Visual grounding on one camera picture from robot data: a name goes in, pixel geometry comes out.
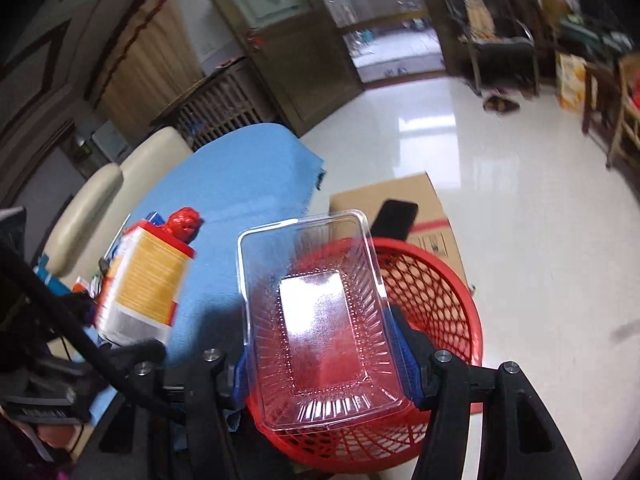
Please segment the blue tablecloth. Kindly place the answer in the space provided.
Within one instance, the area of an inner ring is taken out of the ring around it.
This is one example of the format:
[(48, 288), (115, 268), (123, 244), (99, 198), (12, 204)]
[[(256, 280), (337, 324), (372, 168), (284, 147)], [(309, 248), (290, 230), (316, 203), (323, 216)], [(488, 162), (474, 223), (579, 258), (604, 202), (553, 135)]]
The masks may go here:
[(323, 174), (322, 159), (287, 128), (263, 122), (206, 144), (169, 171), (130, 214), (162, 217), (182, 207), (203, 223), (166, 344), (168, 368), (207, 348), (236, 361), (242, 352), (244, 302), (236, 277), (236, 241), (255, 226), (302, 218)]

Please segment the pair of brown slippers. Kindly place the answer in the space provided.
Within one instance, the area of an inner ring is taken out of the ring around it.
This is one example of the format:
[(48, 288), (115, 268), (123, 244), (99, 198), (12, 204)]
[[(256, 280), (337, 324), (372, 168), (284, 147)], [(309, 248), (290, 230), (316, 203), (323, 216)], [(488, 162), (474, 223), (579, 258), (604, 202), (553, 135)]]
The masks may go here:
[(518, 102), (512, 101), (499, 96), (498, 94), (492, 94), (483, 102), (483, 110), (487, 113), (496, 113), (498, 115), (507, 115), (518, 112), (521, 109), (521, 105)]

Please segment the wooden slatted radiator cover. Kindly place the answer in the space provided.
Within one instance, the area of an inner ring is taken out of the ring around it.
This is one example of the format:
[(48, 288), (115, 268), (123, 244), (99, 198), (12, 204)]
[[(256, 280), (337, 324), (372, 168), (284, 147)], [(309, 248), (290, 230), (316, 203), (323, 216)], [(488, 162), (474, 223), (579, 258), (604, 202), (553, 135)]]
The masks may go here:
[(226, 134), (262, 122), (277, 122), (278, 112), (245, 56), (232, 58), (175, 98), (152, 120), (174, 127), (197, 151)]

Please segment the red mesh trash basket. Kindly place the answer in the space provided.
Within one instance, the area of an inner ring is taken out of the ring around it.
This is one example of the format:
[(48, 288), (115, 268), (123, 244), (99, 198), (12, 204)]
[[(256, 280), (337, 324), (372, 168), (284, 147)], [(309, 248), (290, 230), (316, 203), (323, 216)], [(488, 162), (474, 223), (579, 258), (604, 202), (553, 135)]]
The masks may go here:
[(414, 245), (343, 237), (241, 259), (246, 402), (297, 463), (364, 474), (419, 455), (431, 356), (480, 364), (469, 289)]

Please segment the wooden chair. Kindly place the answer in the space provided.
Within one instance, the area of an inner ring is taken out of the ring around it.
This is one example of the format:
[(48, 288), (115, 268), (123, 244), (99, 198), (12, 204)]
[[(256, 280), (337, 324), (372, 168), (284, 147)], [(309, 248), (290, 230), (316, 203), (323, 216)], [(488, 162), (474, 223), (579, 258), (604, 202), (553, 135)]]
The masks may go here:
[(611, 170), (623, 160), (639, 166), (639, 155), (628, 154), (628, 145), (639, 151), (639, 52), (619, 58), (614, 68), (585, 65), (585, 101), (582, 110), (582, 133), (595, 128), (611, 136), (606, 151), (605, 168)]

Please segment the clear plastic food container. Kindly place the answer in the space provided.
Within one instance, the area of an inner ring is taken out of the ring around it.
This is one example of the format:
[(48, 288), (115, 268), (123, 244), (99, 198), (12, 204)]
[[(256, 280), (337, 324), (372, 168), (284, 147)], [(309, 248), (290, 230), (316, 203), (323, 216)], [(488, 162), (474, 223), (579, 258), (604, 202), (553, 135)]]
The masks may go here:
[(273, 432), (349, 427), (406, 404), (367, 217), (265, 224), (236, 245), (248, 402)]

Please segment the beige curtain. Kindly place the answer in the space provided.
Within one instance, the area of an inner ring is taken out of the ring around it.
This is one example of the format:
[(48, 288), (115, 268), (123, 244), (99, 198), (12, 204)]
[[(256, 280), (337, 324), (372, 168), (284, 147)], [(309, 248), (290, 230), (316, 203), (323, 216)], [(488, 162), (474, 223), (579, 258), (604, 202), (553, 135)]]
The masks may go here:
[(204, 74), (176, 0), (134, 0), (107, 41), (85, 98), (131, 144)]

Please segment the brown glass panel door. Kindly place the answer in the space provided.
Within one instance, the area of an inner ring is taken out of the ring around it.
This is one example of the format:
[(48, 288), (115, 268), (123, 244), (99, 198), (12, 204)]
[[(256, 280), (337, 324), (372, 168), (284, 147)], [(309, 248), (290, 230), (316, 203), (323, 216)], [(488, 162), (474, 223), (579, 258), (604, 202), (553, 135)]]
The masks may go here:
[(322, 0), (210, 1), (296, 136), (363, 92)]

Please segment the brown cardboard box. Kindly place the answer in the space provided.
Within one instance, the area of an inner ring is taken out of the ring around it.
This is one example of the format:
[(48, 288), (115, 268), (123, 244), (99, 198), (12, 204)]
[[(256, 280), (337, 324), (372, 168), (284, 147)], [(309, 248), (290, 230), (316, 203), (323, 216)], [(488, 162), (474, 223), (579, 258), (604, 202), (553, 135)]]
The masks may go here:
[(372, 226), (386, 200), (418, 205), (407, 242), (442, 260), (463, 284), (469, 284), (454, 231), (426, 172), (333, 194), (329, 199), (329, 211), (358, 209)]

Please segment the red wrapper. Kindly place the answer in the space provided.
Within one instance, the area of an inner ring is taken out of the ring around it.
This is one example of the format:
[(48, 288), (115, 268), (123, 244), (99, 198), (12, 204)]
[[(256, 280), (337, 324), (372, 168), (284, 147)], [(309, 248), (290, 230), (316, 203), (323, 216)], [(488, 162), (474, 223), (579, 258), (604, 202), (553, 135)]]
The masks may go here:
[(173, 212), (168, 219), (160, 226), (160, 229), (189, 245), (198, 236), (203, 218), (191, 207), (182, 207)]

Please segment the cream leather sofa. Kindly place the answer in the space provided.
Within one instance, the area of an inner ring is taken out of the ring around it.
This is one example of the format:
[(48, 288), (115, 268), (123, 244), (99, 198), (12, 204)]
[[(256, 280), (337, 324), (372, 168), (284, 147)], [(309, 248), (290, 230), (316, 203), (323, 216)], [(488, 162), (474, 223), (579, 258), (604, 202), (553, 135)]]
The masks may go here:
[(163, 177), (193, 154), (175, 128), (153, 133), (123, 162), (100, 168), (76, 193), (44, 245), (46, 269), (70, 286), (90, 280), (129, 215)]

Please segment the black smartphone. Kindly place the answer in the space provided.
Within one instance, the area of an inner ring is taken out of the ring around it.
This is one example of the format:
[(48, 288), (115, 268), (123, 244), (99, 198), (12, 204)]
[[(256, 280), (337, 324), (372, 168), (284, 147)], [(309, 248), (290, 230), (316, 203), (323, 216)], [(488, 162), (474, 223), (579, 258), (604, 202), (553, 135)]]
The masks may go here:
[(386, 200), (373, 221), (370, 229), (371, 236), (405, 242), (408, 240), (418, 212), (417, 203)]

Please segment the orange printed cardboard box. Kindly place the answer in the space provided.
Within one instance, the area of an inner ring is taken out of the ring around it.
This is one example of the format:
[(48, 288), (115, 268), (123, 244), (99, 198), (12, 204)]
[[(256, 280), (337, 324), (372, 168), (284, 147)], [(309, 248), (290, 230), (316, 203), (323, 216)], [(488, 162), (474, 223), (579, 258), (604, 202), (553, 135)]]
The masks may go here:
[(586, 61), (577, 55), (555, 55), (556, 98), (563, 110), (582, 110), (586, 95)]

